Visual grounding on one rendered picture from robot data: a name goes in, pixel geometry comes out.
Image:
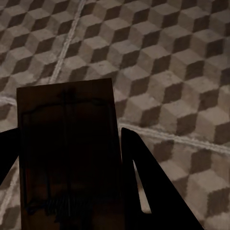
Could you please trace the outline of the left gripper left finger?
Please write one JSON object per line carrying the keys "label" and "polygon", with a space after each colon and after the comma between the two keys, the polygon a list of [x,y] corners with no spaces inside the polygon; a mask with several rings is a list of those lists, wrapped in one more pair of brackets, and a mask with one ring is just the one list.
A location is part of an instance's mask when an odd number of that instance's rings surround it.
{"label": "left gripper left finger", "polygon": [[20,153],[20,127],[0,133],[0,185]]}

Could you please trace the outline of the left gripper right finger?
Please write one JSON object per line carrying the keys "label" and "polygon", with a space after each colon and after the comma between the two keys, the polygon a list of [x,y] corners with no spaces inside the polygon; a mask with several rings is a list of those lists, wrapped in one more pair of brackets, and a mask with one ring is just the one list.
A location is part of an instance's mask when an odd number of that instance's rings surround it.
{"label": "left gripper right finger", "polygon": [[[139,134],[121,131],[126,230],[204,230]],[[152,214],[141,210],[133,160]]]}

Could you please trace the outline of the mousetrap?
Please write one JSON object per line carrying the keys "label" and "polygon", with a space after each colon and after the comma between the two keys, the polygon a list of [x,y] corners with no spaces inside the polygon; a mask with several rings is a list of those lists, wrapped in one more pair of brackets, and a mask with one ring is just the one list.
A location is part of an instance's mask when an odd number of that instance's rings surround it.
{"label": "mousetrap", "polygon": [[22,230],[126,230],[112,79],[16,94]]}

